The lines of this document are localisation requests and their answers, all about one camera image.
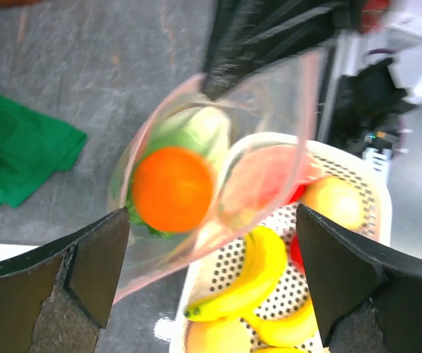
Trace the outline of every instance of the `basket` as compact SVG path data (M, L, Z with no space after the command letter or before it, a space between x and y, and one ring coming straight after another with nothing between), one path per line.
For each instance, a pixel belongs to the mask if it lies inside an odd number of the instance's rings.
M235 151L242 150L250 141L254 144L259 139L261 141L273 140L280 143L297 143L296 137L290 135L263 132L242 139L239 142L240 146L237 146L239 144L237 143L232 149ZM365 223L360 229L360 234L389 246L392 205L384 180L370 164L334 147L309 141L307 151L321 162L327 174L349 182L360 192L362 202L365 205ZM279 234L287 246L289 246L295 233L297 206L298 203L293 203L280 207L262 222L262 225ZM210 293L216 293L229 286L242 268L243 250L243 240L236 239L190 265L176 315L176 332L174 339L171 341L170 353L186 352L185 341L188 321L183 316L184 308L189 302ZM289 261L286 272L280 278L277 288L255 310L255 313L264 319L283 318L300 308L307 297L308 287L305 276L299 273ZM241 321L246 325L251 336L252 350L266 347L259 340L255 331L245 321L242 319ZM318 335L296 348L309 353L320 353L323 350Z

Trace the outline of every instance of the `gray tabletop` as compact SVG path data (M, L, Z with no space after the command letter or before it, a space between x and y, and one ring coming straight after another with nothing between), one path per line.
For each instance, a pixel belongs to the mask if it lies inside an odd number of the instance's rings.
M53 175L16 210L0 242L42 244L106 213L124 147L157 104L199 70L211 0L51 0L0 10L0 93L84 130L73 171ZM422 257L422 110L407 117L411 153L393 165L393 246ZM99 353L163 353L182 271L112 310Z

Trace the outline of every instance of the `green fabric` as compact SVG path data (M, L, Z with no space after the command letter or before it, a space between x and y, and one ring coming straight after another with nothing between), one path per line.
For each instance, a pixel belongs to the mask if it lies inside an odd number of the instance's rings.
M19 206L55 171L71 169L87 135L0 96L0 205Z

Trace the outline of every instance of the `banana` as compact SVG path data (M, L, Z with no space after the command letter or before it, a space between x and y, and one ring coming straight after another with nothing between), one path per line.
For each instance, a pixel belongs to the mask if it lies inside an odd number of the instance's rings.
M279 348L279 347L270 347L264 349L258 349L255 353L306 353L297 348Z
M286 269L283 240L271 229L256 227L245 236L246 259L242 274L225 290L188 305L191 321L238 318L258 307L275 289Z
M252 312L243 315L243 318L253 327L260 340L269 346L297 346L318 331L310 298L298 311L287 318L262 320Z

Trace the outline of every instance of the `clear plastic bag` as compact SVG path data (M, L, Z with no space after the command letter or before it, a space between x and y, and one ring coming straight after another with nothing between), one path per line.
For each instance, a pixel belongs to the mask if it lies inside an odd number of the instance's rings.
M216 172L214 199L199 226L167 238L144 224L137 225L132 216L115 302L240 237L284 204L307 178L305 146L313 134L319 61L316 51L285 60L253 75L217 101L199 92L203 75L198 74L151 114L113 172L109 210L131 203L133 171L152 153L152 146L157 150L179 145L173 134L196 124L196 116L201 119L197 129L203 131L193 138L207 141L199 141L196 151ZM275 145L285 147L275 153L264 150ZM246 159L255 152L260 155ZM279 178L276 184L275 175Z

